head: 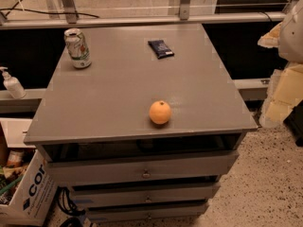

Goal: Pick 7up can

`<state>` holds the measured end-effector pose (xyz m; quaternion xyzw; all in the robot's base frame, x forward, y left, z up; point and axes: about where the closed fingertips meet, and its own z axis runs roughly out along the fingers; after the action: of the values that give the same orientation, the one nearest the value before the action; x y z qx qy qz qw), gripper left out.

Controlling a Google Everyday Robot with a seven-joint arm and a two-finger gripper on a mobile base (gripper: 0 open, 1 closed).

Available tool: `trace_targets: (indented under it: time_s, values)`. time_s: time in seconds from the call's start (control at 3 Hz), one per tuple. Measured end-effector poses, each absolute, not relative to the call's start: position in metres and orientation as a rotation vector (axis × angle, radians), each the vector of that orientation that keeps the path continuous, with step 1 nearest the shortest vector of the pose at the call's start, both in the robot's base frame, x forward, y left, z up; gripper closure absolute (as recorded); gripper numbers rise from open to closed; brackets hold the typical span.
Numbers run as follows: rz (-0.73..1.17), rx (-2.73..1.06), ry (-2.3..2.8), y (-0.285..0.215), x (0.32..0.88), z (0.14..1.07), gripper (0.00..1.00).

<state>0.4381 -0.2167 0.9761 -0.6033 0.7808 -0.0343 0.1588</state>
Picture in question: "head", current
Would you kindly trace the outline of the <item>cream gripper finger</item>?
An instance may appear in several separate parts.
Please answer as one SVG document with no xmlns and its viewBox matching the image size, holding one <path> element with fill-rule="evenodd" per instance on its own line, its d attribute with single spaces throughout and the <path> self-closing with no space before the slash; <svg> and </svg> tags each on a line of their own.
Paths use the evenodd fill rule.
<svg viewBox="0 0 303 227">
<path fill-rule="evenodd" d="M 289 62 L 285 69 L 276 69 L 270 77 L 259 124 L 263 128 L 277 127 L 302 100 L 303 64 Z"/>
<path fill-rule="evenodd" d="M 258 45 L 265 48 L 277 48 L 279 46 L 279 35 L 282 23 L 274 26 L 269 32 L 261 36 Z"/>
</svg>

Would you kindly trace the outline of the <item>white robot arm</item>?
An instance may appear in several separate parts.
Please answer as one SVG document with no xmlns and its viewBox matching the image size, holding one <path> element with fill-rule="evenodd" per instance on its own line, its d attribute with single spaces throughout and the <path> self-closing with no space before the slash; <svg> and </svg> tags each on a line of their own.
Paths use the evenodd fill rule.
<svg viewBox="0 0 303 227">
<path fill-rule="evenodd" d="M 274 128 L 303 100 L 303 0 L 289 10 L 282 22 L 261 36 L 258 45 L 275 47 L 279 57 L 287 61 L 283 70 L 275 70 L 270 77 L 259 117 L 262 127 Z"/>
</svg>

